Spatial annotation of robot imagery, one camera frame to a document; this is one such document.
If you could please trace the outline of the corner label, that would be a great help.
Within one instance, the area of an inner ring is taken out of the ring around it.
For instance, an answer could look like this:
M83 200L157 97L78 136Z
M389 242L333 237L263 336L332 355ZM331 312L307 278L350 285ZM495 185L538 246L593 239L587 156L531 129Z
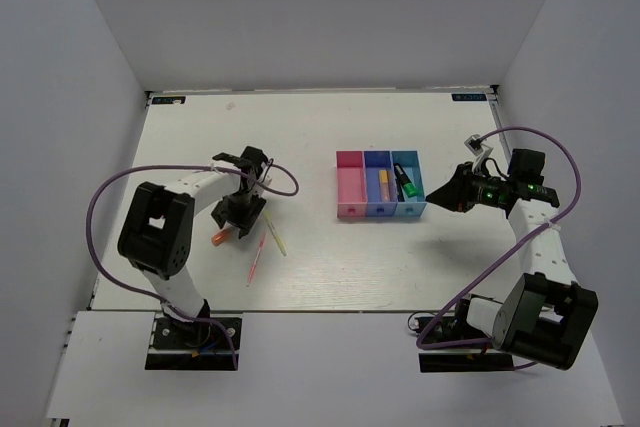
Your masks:
M452 93L454 102L486 102L487 97L484 93Z
M185 96L155 96L151 99L152 105L180 105L185 102Z

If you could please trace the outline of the yellow thin pen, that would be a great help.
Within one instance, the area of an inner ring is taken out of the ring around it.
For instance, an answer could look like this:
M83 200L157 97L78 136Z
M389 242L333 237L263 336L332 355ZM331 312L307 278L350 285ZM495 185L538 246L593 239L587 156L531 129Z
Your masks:
M273 239L274 239L274 241L275 241L275 243L276 243L281 255L283 257L286 257L287 256L286 247L285 247L285 245L284 245L284 243L283 243L283 241L282 241L282 239L281 239L281 237L280 237L280 235L279 235L279 233L278 233L278 231L276 229L276 226L273 223L271 215L270 215L270 213L268 211L264 212L264 219L265 219L267 228L269 229L269 231L270 231L270 233L271 233L271 235L272 235L272 237L273 237Z

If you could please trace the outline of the right corner label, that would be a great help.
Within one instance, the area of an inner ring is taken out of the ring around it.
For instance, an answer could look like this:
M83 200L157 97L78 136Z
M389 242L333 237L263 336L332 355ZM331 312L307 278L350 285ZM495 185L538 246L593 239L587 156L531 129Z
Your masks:
M484 93L452 93L454 102L486 102L487 97Z

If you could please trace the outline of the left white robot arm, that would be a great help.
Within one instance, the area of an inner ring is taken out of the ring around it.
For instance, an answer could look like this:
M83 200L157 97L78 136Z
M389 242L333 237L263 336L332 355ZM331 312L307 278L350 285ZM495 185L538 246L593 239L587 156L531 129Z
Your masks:
M257 181L268 157L248 146L238 157L213 157L231 169L191 173L167 185L144 182L134 193L117 244L118 253L140 270L162 298L163 311L178 321L177 334L199 346L211 334L209 307L186 267L194 218L211 207L218 227L248 235L266 205Z

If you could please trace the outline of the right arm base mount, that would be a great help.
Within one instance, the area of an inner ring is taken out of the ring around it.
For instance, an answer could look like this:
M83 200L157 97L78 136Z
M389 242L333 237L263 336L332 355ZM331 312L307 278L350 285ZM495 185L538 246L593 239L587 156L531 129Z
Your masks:
M493 321L502 303L468 294L437 321L421 341L423 373L509 372L513 356L494 349Z

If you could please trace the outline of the purple black highlighter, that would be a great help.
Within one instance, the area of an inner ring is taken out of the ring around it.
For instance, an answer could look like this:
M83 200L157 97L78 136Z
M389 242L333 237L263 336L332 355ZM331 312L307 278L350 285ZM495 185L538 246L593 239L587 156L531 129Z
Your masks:
M404 202L405 201L405 193L404 193L404 176L403 175L396 175L396 188L397 188L397 200L399 202Z

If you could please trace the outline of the left corner label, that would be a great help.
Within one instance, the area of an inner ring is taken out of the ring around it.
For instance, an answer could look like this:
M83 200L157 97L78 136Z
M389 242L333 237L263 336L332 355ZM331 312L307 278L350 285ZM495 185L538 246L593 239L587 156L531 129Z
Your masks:
M155 96L151 99L152 105L180 105L185 102L185 96Z

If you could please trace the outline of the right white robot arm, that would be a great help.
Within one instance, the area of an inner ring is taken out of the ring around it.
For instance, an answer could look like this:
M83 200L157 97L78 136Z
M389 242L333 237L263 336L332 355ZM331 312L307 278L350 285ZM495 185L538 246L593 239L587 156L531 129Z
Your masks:
M557 216L559 198L545 186L542 152L516 149L506 176L485 161L465 162L430 193L429 203L466 213L476 205L504 211L516 238L521 277L504 301L464 294L452 315L427 321L421 348L493 348L559 370L571 368L598 309L594 291L569 268Z

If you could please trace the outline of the pink drawer box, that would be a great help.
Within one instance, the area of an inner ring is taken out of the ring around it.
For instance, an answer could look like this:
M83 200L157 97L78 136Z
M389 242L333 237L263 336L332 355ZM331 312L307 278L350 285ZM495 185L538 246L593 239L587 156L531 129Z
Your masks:
M359 218L366 215L367 193L362 151L336 152L337 217Z

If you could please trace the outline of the orange clear highlighter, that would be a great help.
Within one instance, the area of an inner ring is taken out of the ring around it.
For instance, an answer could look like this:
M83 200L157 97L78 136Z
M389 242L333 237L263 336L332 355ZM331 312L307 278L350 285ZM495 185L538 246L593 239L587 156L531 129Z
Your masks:
M211 243L214 246L220 246L225 243L231 237L232 230L231 229L223 229L211 237Z

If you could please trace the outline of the green black highlighter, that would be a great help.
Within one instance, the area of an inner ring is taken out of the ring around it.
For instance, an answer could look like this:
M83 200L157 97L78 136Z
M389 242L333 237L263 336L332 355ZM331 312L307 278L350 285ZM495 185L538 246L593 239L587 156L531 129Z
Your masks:
M418 195L418 190L414 186L404 168L399 163L394 163L393 167L396 175L396 180L400 185L401 191L409 198L416 197Z

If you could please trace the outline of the light blue drawer box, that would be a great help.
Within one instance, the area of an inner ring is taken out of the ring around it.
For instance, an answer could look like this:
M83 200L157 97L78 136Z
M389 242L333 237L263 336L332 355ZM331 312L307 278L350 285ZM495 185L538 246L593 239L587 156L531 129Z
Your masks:
M416 197L409 198L405 195L404 202L399 202L397 200L395 216L420 217L426 207L427 202L425 201L426 195L424 192L418 152L415 150L394 150L391 152L391 160L392 170L395 177L395 186L396 175L394 172L393 164L399 163L404 168L414 186L418 190L418 195Z

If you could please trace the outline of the pink thin pen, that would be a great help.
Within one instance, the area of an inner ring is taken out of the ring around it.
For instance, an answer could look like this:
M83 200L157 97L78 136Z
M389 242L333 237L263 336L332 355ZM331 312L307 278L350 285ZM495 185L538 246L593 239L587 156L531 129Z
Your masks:
M264 249L264 245L265 245L265 241L266 241L266 231L263 231L259 244L258 244L258 248L256 251L256 255L252 261L249 273L248 273L248 277L247 277L247 281L246 281L246 287L249 287L251 285L251 282L255 276L256 273L256 269L257 269L257 265L259 263L260 257L261 257L261 253Z

